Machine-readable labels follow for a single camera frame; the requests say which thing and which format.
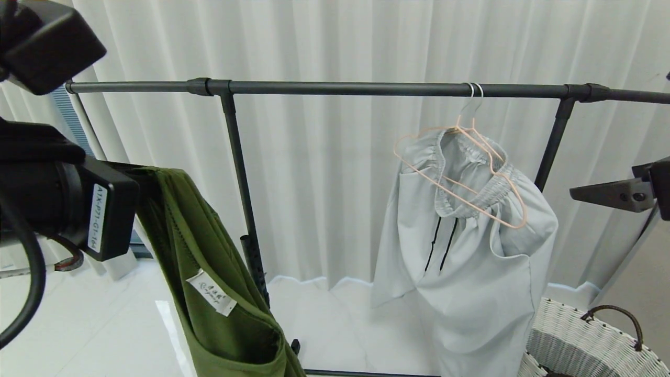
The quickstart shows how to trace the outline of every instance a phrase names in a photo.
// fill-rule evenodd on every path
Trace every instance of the white sticker label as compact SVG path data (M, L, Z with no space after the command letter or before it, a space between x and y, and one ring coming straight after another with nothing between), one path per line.
M223 314L225 317L228 317L230 312L235 308L235 305L237 305L237 301L230 298L212 277L202 269L192 278L186 279L186 281L191 283L205 300L214 307L217 313Z
M93 202L90 206L90 222L88 224L88 246L100 252L105 224L105 208L107 207L107 189L99 184L93 185Z

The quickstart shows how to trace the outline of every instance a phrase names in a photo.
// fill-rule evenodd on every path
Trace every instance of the clothing rack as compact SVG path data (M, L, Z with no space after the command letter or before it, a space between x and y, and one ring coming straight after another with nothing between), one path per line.
M542 191L547 183L551 166L563 137L576 102L631 101L643 103L670 104L670 93L627 91L610 89L598 84L582 85L519 85L481 84L485 97L507 98L554 98L559 99L555 121L549 141L535 178L535 185ZM232 158L237 174L242 206L247 223L247 235L242 236L242 247L251 276L269 305L269 295L265 284L265 273L261 261L256 223L254 220L247 170L242 154L242 144L235 115L235 94L266 95L374 95L374 96L420 96L420 97L470 97L481 96L477 86L474 89L466 83L320 83L320 82L278 82L278 81L235 81L194 78L187 81L137 81L109 83L66 83L66 90L72 94L133 92L133 93L192 93L206 97L219 96L226 117L228 136L232 148ZM299 342L291 347L298 352ZM305 370L314 376L347 377L429 377L408 374L384 374L366 372L345 372L337 370Z

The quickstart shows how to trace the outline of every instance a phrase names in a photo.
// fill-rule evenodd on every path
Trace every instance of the clothing tag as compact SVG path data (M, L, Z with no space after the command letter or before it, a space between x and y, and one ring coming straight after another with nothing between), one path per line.
M195 276L186 279L186 281L191 283L205 300L214 307L217 313L223 314L225 317L228 317L237 305L237 301L230 298L203 269L200 269Z

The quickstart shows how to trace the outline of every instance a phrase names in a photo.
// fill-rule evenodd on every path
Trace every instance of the olive green pants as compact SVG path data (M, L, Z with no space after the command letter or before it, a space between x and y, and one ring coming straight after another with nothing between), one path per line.
M191 178L177 169L131 173L153 186L137 214L170 286L198 377L305 376L221 220ZM200 284L194 284L201 270ZM205 275L207 284L199 280ZM217 297L237 304L215 309Z

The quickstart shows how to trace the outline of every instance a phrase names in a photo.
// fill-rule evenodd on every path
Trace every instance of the beige wall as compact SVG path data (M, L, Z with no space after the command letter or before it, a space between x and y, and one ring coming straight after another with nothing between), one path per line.
M670 365L670 221L658 222L598 304L632 312L642 326L644 343ZM598 317L635 334L623 314L611 312Z

